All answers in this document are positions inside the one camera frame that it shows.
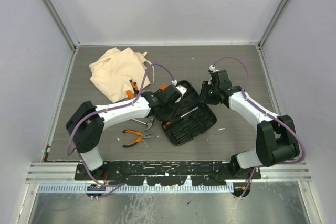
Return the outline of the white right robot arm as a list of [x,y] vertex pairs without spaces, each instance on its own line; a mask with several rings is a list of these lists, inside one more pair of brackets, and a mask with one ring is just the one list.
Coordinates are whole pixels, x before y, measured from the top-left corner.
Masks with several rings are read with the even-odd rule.
[[241,86],[233,86],[226,70],[210,66],[209,74],[210,80],[202,83],[200,101],[208,105],[223,104],[240,114],[256,130],[256,147],[230,159],[229,169],[233,177],[241,179],[250,168],[269,167],[304,157],[290,116],[270,112]]

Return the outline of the small orange black screwdriver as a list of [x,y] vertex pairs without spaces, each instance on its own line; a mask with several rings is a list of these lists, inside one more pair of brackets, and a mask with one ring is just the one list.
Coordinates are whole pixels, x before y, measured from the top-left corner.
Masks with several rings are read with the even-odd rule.
[[131,87],[132,87],[132,89],[133,89],[133,93],[136,94],[137,91],[136,91],[136,88],[135,88],[135,86],[134,86],[134,83],[133,83],[132,79],[130,79],[129,82],[130,82]]

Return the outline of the black plastic tool case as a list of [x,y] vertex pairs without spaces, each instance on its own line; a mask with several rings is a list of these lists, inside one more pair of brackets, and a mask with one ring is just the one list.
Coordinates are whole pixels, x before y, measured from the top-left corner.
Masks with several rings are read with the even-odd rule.
[[[166,137],[175,146],[183,145],[193,140],[208,131],[217,122],[217,117],[210,107],[199,103],[199,94],[196,89],[186,80],[180,81],[179,84],[187,88],[180,110],[174,119],[164,120],[161,123],[161,128]],[[199,107],[198,110],[180,118],[182,114],[197,106]]]

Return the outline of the thin orange tip screwdriver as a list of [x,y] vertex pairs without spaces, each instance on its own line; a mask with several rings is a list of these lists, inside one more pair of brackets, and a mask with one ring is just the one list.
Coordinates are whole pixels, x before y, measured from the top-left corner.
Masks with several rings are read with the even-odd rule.
[[198,110],[198,108],[199,108],[199,107],[197,106],[197,107],[191,109],[190,111],[188,111],[188,112],[182,114],[182,115],[180,116],[180,118],[183,118],[183,117],[187,116],[188,114],[190,114],[190,113],[192,113],[192,112]]

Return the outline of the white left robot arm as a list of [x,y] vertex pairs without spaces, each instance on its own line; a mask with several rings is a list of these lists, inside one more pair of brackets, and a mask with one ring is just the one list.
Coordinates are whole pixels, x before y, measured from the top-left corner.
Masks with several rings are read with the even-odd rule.
[[86,173],[93,180],[101,179],[105,167],[98,144],[104,130],[113,125],[137,118],[153,116],[166,121],[182,104],[187,88],[181,84],[161,87],[155,92],[139,93],[135,98],[108,105],[84,102],[66,123],[70,144],[75,145],[80,159],[86,165]]

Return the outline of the large orange handle screwdriver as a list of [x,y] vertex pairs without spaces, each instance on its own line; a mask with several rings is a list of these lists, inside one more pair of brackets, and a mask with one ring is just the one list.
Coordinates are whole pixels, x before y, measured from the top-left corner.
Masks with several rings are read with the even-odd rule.
[[126,92],[126,95],[127,95],[127,97],[130,98],[130,99],[134,99],[134,98],[136,97],[136,95],[135,95],[134,93],[132,93],[130,90],[128,90],[128,91]]

